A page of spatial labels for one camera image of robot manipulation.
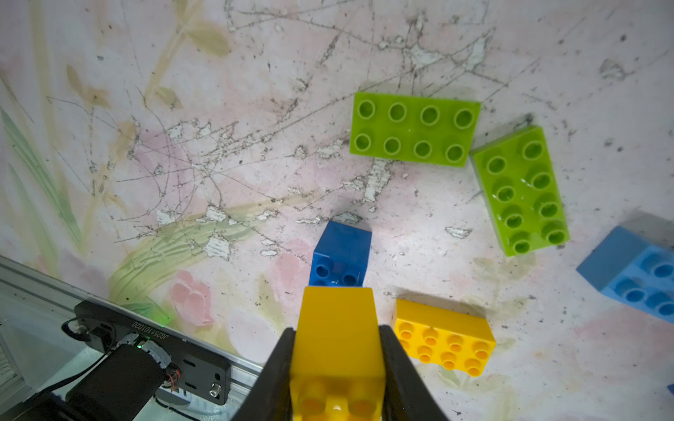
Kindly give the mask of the yellow small lego brick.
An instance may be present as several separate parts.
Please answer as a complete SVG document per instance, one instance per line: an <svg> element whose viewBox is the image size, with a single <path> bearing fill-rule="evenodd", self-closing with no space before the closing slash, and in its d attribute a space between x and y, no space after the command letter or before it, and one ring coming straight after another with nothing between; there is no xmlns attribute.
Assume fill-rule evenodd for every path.
<svg viewBox="0 0 674 421"><path fill-rule="evenodd" d="M305 289L290 377L294 420L381 419L386 374L371 289Z"/></svg>

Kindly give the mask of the lime green lego brick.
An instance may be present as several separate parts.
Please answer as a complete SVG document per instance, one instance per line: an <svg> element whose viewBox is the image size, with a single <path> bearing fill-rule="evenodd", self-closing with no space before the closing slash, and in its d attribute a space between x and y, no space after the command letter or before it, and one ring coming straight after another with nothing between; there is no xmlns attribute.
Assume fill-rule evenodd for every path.
<svg viewBox="0 0 674 421"><path fill-rule="evenodd" d="M506 256L529 254L570 240L540 126L527 126L475 148L470 159Z"/></svg>
<svg viewBox="0 0 674 421"><path fill-rule="evenodd" d="M349 152L394 161L462 168L481 103L359 91Z"/></svg>

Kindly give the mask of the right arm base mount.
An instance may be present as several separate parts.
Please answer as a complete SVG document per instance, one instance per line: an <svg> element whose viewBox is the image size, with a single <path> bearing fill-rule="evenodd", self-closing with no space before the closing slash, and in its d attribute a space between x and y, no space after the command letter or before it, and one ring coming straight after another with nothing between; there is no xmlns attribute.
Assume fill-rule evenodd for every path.
<svg viewBox="0 0 674 421"><path fill-rule="evenodd" d="M227 402L232 364L228 358L192 340L180 338L154 322L112 308L82 301L75 306L75 320L84 327L82 341L105 352L123 344L149 351L179 389L216 405Z"/></svg>

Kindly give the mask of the yellow lego brick 2x4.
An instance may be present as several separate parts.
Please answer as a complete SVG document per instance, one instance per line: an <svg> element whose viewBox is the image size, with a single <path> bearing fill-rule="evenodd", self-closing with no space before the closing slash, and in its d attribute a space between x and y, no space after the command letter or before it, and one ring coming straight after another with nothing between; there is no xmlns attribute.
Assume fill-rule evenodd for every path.
<svg viewBox="0 0 674 421"><path fill-rule="evenodd" d="M411 358L471 377L484 372L496 340L486 319L398 299L392 328Z"/></svg>

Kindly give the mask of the dark blue small lego brick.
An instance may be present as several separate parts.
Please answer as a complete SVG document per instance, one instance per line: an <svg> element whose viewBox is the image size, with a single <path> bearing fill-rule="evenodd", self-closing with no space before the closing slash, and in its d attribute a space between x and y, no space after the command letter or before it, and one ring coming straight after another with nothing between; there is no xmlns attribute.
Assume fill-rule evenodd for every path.
<svg viewBox="0 0 674 421"><path fill-rule="evenodd" d="M314 249L309 286L363 287L372 232L330 220Z"/></svg>

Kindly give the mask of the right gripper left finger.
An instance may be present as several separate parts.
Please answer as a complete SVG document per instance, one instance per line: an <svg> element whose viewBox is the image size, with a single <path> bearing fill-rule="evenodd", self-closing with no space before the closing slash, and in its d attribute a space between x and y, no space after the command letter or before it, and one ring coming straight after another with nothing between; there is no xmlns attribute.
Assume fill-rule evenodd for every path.
<svg viewBox="0 0 674 421"><path fill-rule="evenodd" d="M232 421L292 420L291 359L296 332L286 328Z"/></svg>

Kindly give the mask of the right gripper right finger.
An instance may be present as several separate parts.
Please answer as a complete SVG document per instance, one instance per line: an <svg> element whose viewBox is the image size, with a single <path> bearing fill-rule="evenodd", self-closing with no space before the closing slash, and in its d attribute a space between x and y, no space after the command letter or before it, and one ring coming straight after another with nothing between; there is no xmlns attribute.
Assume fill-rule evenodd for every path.
<svg viewBox="0 0 674 421"><path fill-rule="evenodd" d="M386 376L382 420L448 421L391 326L378 329Z"/></svg>

